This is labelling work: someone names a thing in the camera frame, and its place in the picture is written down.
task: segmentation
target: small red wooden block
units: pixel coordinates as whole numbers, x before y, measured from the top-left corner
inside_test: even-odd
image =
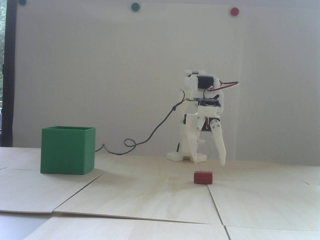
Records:
[[[193,182],[196,184],[212,184],[212,172],[195,171],[193,175]]]

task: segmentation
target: white 3d-printed robot arm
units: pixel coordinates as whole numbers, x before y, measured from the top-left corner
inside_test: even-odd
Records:
[[[200,132],[204,131],[211,132],[217,146],[220,163],[225,164],[226,150],[219,116],[223,112],[222,89],[235,86],[238,83],[223,83],[214,75],[206,75],[204,71],[186,71],[183,90],[185,98],[189,101],[184,102],[179,111],[181,118],[179,149],[177,152],[168,153],[168,159],[181,161],[184,157],[188,157],[195,163],[206,161],[206,155],[196,152]],[[185,114],[190,101],[198,106],[196,114]]]

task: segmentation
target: red magnet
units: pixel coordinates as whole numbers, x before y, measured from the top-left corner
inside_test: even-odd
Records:
[[[195,171],[193,182],[196,184],[212,184],[212,172]]]
[[[234,16],[234,17],[235,17],[235,16],[238,16],[238,14],[239,14],[239,9],[236,8],[236,7],[234,7],[233,9],[231,9],[230,13],[231,13],[231,15]]]

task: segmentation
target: foliage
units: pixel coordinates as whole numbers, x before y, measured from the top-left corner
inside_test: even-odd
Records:
[[[7,0],[0,0],[0,101],[2,101],[2,92],[3,92],[2,65],[4,62],[4,35],[5,35],[6,12],[7,12]]]

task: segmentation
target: green box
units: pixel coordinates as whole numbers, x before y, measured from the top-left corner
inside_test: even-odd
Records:
[[[43,128],[40,172],[88,173],[94,168],[95,135],[93,127]]]

